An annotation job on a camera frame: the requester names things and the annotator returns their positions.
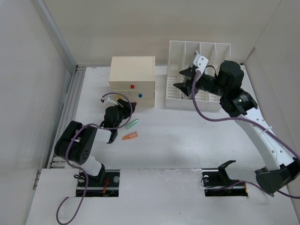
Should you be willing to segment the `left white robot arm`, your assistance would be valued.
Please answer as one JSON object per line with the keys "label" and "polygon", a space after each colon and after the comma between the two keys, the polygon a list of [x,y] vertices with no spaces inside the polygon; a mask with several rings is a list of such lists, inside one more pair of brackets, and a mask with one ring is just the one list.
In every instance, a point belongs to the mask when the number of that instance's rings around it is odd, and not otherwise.
{"label": "left white robot arm", "polygon": [[96,135],[101,141],[111,144],[118,135],[118,128],[135,111],[137,103],[129,103],[121,98],[106,108],[100,128],[84,127],[82,123],[71,121],[54,147],[54,154],[80,166],[94,186],[100,186],[105,180],[105,166],[90,156]]}

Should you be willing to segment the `aluminium frame rail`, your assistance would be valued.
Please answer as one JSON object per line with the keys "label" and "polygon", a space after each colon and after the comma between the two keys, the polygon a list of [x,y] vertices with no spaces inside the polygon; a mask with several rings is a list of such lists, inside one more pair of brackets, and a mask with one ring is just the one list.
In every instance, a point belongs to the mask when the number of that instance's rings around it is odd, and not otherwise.
{"label": "aluminium frame rail", "polygon": [[60,96],[59,108],[56,116],[56,121],[54,124],[53,134],[51,137],[50,147],[48,153],[45,156],[45,160],[42,162],[42,168],[48,168],[49,163],[53,158],[53,151],[55,142],[58,139],[58,133],[61,128],[62,118],[64,117],[66,111],[66,100],[69,97],[70,91],[73,88],[74,77],[78,67],[59,27],[57,26],[49,8],[47,7],[45,1],[43,0],[33,0],[33,6],[37,10],[37,13],[42,20],[50,39],[52,40],[56,50],[58,51],[64,65],[67,68],[65,80],[63,83],[62,94]]}

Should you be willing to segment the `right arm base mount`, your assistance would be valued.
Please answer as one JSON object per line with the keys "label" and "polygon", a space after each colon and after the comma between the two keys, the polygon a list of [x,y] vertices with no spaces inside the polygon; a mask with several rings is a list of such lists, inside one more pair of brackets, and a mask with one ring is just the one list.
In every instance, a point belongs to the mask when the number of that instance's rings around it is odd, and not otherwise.
{"label": "right arm base mount", "polygon": [[205,197],[248,197],[246,184],[230,179],[226,172],[226,168],[235,162],[229,160],[215,168],[201,169],[201,185],[204,187]]}

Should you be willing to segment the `orange highlighter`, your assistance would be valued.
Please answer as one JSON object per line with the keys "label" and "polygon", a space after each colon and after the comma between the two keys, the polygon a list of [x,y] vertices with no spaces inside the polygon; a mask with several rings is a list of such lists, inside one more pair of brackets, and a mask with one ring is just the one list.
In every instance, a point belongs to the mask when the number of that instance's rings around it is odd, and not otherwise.
{"label": "orange highlighter", "polygon": [[137,132],[132,132],[130,134],[127,134],[125,136],[122,137],[122,140],[126,141],[126,140],[130,140],[130,139],[133,139],[133,138],[136,138],[138,137],[138,133]]}

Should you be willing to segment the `cream drawer cabinet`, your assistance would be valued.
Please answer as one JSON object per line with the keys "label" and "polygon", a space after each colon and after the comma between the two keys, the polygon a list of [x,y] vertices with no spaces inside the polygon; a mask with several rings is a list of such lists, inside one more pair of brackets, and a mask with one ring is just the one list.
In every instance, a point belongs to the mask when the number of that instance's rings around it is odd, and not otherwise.
{"label": "cream drawer cabinet", "polygon": [[109,84],[113,91],[125,95],[143,107],[155,106],[155,57],[114,56]]}

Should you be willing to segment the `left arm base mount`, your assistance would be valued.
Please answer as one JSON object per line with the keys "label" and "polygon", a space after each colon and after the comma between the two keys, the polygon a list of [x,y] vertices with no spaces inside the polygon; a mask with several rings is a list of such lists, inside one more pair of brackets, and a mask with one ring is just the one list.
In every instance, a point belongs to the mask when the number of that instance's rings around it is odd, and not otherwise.
{"label": "left arm base mount", "polygon": [[[100,179],[88,175],[89,182],[85,197],[118,197],[120,185],[120,170],[106,170]],[[75,174],[77,179],[76,197],[82,197],[86,185],[83,172]]]}

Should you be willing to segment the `green highlighter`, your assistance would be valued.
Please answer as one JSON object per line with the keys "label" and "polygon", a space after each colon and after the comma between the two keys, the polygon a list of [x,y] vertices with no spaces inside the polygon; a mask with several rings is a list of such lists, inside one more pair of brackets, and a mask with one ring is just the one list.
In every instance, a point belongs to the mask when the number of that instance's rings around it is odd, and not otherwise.
{"label": "green highlighter", "polygon": [[133,126],[135,126],[138,122],[139,122],[139,119],[134,119],[134,120],[130,121],[130,122],[125,126],[125,128],[126,128],[126,129],[130,129],[130,128],[132,128]]}

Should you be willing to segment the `grey setup guide booklet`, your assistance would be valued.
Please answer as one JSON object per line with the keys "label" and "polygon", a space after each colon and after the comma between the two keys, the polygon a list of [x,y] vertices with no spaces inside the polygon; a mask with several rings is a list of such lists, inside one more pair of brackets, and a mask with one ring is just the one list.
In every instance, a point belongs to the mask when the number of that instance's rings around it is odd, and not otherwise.
{"label": "grey setup guide booklet", "polygon": [[183,76],[183,82],[181,86],[181,92],[185,95],[185,98],[191,98],[192,96],[192,84],[196,74],[199,73],[198,78],[205,72],[205,68],[208,64],[208,59],[202,56],[198,51],[195,51],[192,59],[192,63],[186,69],[179,72]]}

